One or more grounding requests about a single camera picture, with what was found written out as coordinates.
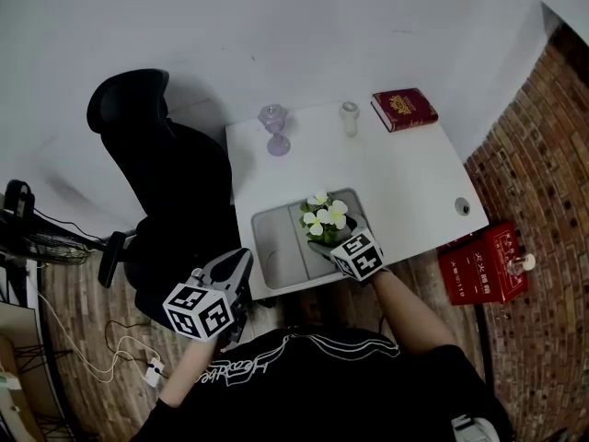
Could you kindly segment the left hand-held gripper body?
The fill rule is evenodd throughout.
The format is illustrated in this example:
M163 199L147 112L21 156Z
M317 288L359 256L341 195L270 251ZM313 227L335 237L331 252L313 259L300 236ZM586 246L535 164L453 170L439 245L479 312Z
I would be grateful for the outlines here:
M238 293L229 289L237 262L234 255L223 254L193 270L170 292L163 310L175 333L202 343L239 341L252 298L248 281Z

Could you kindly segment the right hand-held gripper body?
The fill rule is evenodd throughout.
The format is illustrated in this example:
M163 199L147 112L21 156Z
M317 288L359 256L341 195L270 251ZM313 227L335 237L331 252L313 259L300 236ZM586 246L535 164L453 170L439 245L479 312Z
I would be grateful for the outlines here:
M342 242L330 252L330 258L343 274L358 282L385 267L383 251L369 228Z

